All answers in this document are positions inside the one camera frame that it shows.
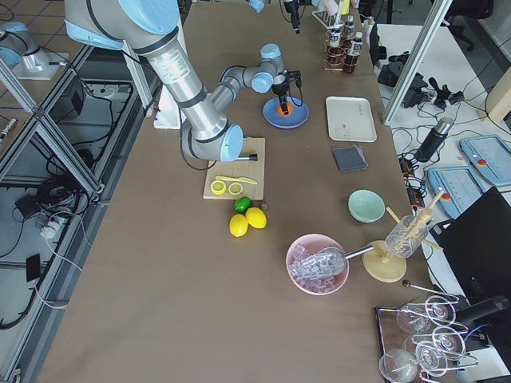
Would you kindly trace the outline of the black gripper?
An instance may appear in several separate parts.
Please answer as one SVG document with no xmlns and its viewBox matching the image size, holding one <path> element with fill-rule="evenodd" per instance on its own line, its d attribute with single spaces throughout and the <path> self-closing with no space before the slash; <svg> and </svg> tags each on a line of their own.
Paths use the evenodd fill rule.
<svg viewBox="0 0 511 383">
<path fill-rule="evenodd" d="M 283 0 L 283 7 L 290 15 L 291 25 L 296 34 L 300 34 L 299 8 L 301 6 L 310 6 L 309 0 Z"/>
<path fill-rule="evenodd" d="M 287 97 L 290 93 L 290 84 L 294 82 L 296 88 L 301 92 L 302 78 L 299 70 L 287 70 L 285 69 L 282 73 L 278 74 L 274 78 L 274 82 L 271 86 L 271 91 L 278 96 L 279 106 L 278 112 L 282 116 L 288 115 L 288 104 Z"/>
</svg>

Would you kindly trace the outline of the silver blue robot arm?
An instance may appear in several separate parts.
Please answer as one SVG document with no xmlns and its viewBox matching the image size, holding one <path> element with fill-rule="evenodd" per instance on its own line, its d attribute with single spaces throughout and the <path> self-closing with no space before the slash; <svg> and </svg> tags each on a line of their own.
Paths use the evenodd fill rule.
<svg viewBox="0 0 511 383">
<path fill-rule="evenodd" d="M 264 7 L 269 5 L 271 2 L 265 0 L 248 0 L 246 3 L 253 11 L 260 13 Z M 278 1 L 278 4 L 284 20 L 291 24 L 292 29 L 296 34 L 300 34 L 300 23 L 303 15 L 303 11 L 300 11 L 300 8 L 306 6 L 317 6 L 319 1 L 283 0 Z"/>
<path fill-rule="evenodd" d="M 120 50 L 128 43 L 145 57 L 185 116 L 180 148 L 191 157 L 236 160 L 244 133 L 223 111 L 243 89 L 273 91 L 286 101 L 290 71 L 276 44 L 260 50 L 255 67 L 229 68 L 210 93 L 178 40 L 180 12 L 175 1 L 67 1 L 65 25 L 73 40 L 103 49 Z"/>
</svg>

